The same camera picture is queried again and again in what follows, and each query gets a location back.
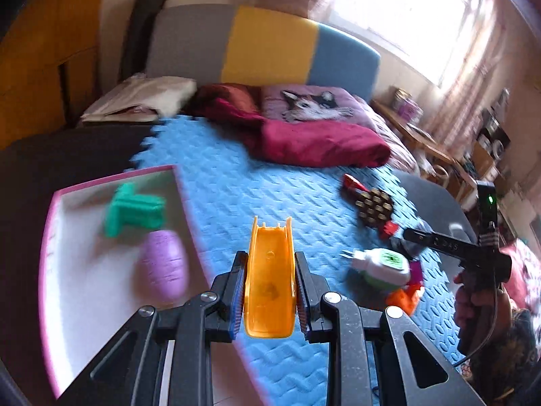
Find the white cloth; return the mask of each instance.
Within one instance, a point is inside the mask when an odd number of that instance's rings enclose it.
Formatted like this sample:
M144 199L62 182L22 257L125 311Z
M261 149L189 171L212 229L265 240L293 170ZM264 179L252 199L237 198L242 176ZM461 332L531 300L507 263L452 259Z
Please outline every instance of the white cloth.
M194 80L177 76L147 78L138 73L117 85L83 113L83 122L153 121L175 116L194 95Z

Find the blue headboard panel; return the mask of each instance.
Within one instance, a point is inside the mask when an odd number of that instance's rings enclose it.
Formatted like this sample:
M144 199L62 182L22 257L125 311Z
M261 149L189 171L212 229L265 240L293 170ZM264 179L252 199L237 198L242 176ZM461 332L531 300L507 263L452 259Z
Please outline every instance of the blue headboard panel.
M308 84L342 87L368 102L378 75L379 59L379 53L369 45L320 24Z

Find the purple pillowcase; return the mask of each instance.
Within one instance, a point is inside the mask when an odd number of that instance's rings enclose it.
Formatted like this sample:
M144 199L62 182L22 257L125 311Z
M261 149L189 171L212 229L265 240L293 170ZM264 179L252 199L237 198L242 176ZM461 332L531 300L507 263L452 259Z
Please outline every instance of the purple pillowcase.
M261 89L262 114L269 119L301 123L341 120L375 131L372 119L346 90L338 87L283 84Z

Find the person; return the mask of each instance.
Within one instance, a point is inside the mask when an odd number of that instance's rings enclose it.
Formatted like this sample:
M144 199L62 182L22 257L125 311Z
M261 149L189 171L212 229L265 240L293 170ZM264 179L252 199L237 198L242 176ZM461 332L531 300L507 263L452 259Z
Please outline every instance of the person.
M454 279L462 283L462 274ZM470 359L466 380L489 406L541 404L541 361L528 310L519 310L505 289L498 289L496 326L487 344ZM465 333L476 307L494 306L492 290L455 295L454 322Z

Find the black headboard post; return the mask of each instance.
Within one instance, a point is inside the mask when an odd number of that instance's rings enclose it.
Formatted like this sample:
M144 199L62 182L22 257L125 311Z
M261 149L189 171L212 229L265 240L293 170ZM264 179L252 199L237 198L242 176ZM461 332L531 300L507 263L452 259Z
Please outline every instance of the black headboard post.
M118 82L144 71L154 21L166 0L135 0L124 37Z

